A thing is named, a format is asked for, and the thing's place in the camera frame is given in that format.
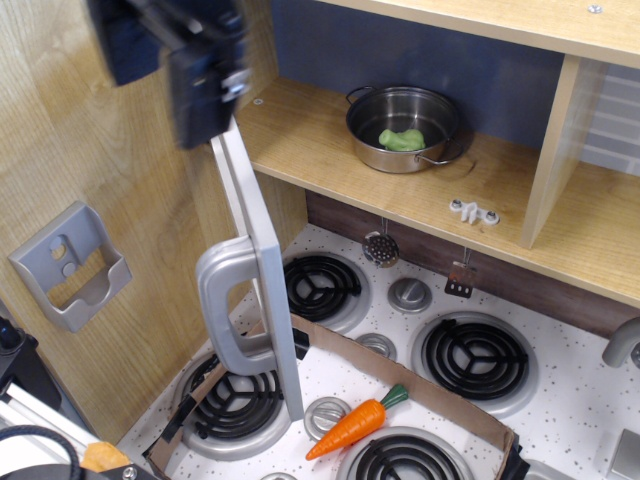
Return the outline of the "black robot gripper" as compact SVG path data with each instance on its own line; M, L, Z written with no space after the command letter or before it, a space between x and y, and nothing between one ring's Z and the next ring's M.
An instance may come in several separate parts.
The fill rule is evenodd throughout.
M236 1L87 2L102 57L117 86L167 67L176 141L193 149L229 129L249 90L245 25Z

